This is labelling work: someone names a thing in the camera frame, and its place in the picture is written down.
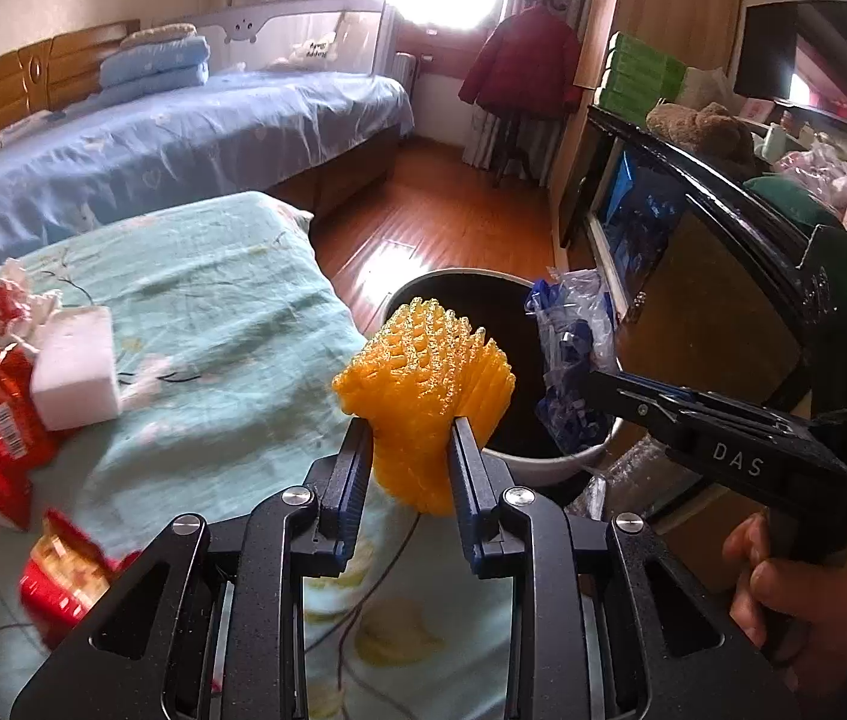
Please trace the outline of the person's right hand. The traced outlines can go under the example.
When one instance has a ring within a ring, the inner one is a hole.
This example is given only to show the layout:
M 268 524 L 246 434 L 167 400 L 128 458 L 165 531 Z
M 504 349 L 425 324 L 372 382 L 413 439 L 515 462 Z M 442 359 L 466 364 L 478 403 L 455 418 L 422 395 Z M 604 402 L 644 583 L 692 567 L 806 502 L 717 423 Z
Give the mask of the person's right hand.
M 723 544 L 723 557 L 739 569 L 731 617 L 750 642 L 767 642 L 767 614 L 796 622 L 776 658 L 788 686 L 827 695 L 847 677 L 847 553 L 840 566 L 814 566 L 775 557 L 767 517 L 739 523 Z

